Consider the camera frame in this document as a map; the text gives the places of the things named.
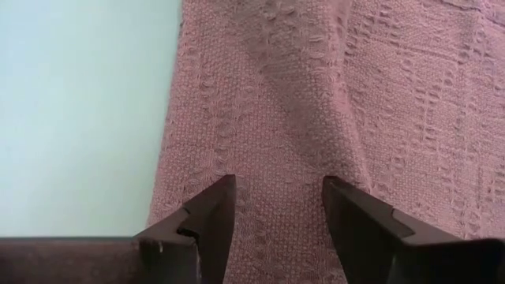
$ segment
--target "dark metal jaw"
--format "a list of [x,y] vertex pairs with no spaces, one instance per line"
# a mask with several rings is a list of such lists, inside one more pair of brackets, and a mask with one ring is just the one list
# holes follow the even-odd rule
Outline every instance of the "dark metal jaw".
[[505,242],[462,241],[325,177],[323,202],[349,284],[505,283]]
[[221,283],[234,210],[227,175],[135,237],[0,239],[0,284]]

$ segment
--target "textured woven fabric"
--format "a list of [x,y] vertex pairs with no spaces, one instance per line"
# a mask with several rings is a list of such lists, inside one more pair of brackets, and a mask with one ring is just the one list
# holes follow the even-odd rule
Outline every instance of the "textured woven fabric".
[[505,236],[503,0],[184,0],[149,222],[238,176],[229,283],[344,283],[334,174]]

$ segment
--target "pink fabric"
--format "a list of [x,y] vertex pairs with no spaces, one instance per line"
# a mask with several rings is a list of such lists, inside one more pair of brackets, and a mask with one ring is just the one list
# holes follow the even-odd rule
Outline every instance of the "pink fabric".
[[185,0],[150,223],[238,176],[226,281],[344,283],[336,174],[505,236],[503,0]]

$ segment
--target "woven pattern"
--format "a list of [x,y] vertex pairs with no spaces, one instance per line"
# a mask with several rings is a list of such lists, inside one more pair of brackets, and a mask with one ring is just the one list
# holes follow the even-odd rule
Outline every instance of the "woven pattern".
[[184,0],[149,222],[238,176],[229,283],[344,283],[334,174],[505,236],[505,2]]

